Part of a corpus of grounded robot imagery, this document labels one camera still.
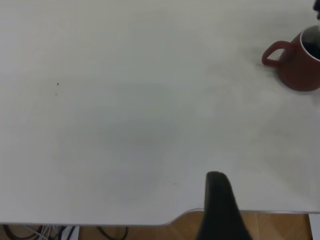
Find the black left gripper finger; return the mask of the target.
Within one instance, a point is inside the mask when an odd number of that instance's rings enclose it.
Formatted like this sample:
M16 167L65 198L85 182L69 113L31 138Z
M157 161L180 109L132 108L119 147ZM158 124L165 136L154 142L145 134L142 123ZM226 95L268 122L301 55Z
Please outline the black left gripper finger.
M206 174L204 214L197 240L251 240L231 183L218 171Z

